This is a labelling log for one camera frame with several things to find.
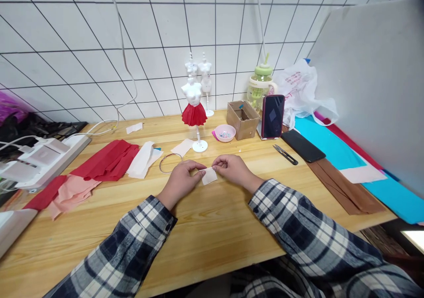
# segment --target wooden desk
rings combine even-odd
[[[204,153],[190,150],[184,160],[193,159],[209,167],[220,154],[238,154],[253,173],[263,179],[275,178],[302,192],[317,208],[352,232],[396,218],[390,211],[348,215],[304,161],[280,139],[278,145],[293,155],[299,165],[290,164],[275,151],[274,140],[261,141],[258,135],[230,143],[216,141],[211,131],[226,123],[225,119],[226,111],[217,111],[209,118],[200,127],[209,148]],[[127,135],[125,127],[137,122],[121,122],[114,133],[93,136],[92,143],[64,173],[81,165],[114,139],[139,145],[154,141],[154,147],[161,147],[167,153],[185,138],[196,137],[195,128],[184,125],[179,115],[145,119],[143,130]],[[172,168],[177,158],[169,158],[167,163]],[[117,182],[104,182],[91,198],[55,222],[48,211],[41,212],[0,261],[2,296],[44,295],[112,232],[127,211],[150,194],[157,195],[168,176],[159,171],[157,161],[146,179],[124,176]],[[283,255],[284,251],[249,209],[249,199],[246,191],[221,177],[207,186],[200,183],[176,206],[178,223],[153,262],[137,297],[161,294]]]

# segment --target white cable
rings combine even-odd
[[[262,32],[262,49],[264,51],[264,60],[266,59],[266,52],[265,52],[265,34],[264,34],[264,28],[262,26],[262,14],[261,14],[261,3],[259,0],[257,0],[257,9],[259,11],[259,21],[261,26],[261,32]]]
[[[31,136],[20,137],[20,138],[13,140],[13,141],[10,141],[10,142],[0,142],[0,144],[5,143],[5,145],[0,148],[0,151],[5,149],[6,147],[8,147],[10,145],[14,145],[15,142],[18,142],[19,140],[22,140],[22,139],[25,139],[25,138],[36,138],[37,139],[38,137],[31,135]]]
[[[8,189],[8,188],[3,188],[3,185],[5,183],[9,183],[10,185],[8,187],[11,187],[13,185],[13,183],[15,183],[15,181],[12,180],[8,180],[8,179],[4,179],[3,181],[0,182],[0,195],[9,193],[9,192],[13,192],[16,191],[17,188],[16,187],[12,187],[12,189]]]
[[[121,26],[121,15],[119,14],[119,10],[118,10],[118,5],[116,4],[116,1],[115,0],[112,0],[113,2],[114,2],[114,5],[115,5],[115,9],[116,9],[116,13],[117,13],[117,16],[118,16],[118,24],[119,24],[119,31],[120,31],[120,33],[121,33],[121,48],[122,48],[122,57],[124,58],[124,66],[125,66],[125,69],[127,70],[127,72],[128,72],[128,74],[131,76],[131,79],[132,79],[132,83],[134,84],[134,89],[136,90],[136,95],[134,96],[134,97],[132,97],[131,98],[131,100],[129,100],[127,103],[125,103],[125,104],[123,104],[122,106],[119,106],[118,108],[116,108],[116,113],[117,113],[117,119],[115,120],[115,119],[107,119],[107,120],[102,120],[102,121],[100,121],[100,122],[98,122],[98,123],[96,123],[90,130],[88,130],[86,133],[77,133],[77,134],[73,134],[73,135],[71,135],[70,137],[73,137],[73,136],[75,136],[75,135],[81,135],[81,134],[89,134],[89,135],[100,135],[100,134],[103,134],[103,133],[106,133],[106,132],[109,132],[109,131],[112,131],[113,129],[115,129],[115,128],[118,128],[118,125],[119,125],[119,116],[120,116],[120,114],[119,114],[119,109],[121,109],[121,108],[123,108],[123,107],[125,107],[127,104],[129,104],[131,101],[134,101],[135,102],[135,99],[137,98],[137,96],[138,96],[138,90],[137,90],[137,86],[136,86],[136,82],[135,82],[135,80],[134,80],[134,77],[133,77],[133,75],[132,75],[132,73],[129,71],[129,69],[128,69],[128,66],[127,66],[127,58],[125,57],[125,49],[124,49],[124,36],[123,36],[123,34],[122,34],[122,26]],[[112,127],[111,129],[108,129],[108,130],[106,130],[106,131],[103,131],[103,132],[100,132],[100,133],[98,133],[98,134],[92,134],[91,133],[91,131],[95,128],[95,127],[97,127],[100,123],[103,123],[103,122],[106,122],[106,121],[116,121],[116,125],[114,126],[114,127]]]
[[[14,147],[16,147],[16,148],[22,148],[22,145],[16,145],[16,144],[14,144],[14,143],[10,143],[10,142],[3,142],[3,141],[0,141],[0,144],[6,144],[6,146],[8,146],[8,145],[12,145],[12,146],[14,146]]]

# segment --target red pleated skirt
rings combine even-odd
[[[201,103],[195,107],[188,104],[182,113],[182,120],[189,126],[202,126],[206,122],[207,118],[208,117],[206,117],[206,112]]]

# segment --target pink bowl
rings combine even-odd
[[[231,136],[229,138],[221,138],[220,134],[224,131],[228,132]],[[216,138],[221,142],[230,142],[232,139],[234,139],[235,129],[230,125],[220,125],[215,128],[215,135]]]

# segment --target shirt cuff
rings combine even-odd
[[[279,206],[283,196],[291,188],[281,184],[275,179],[265,181],[253,194],[249,206],[255,215],[262,220],[268,213],[272,212],[276,206]]]
[[[165,241],[177,220],[156,197],[150,195],[139,206],[129,211],[121,219],[121,223],[131,233],[143,229],[156,240]]]

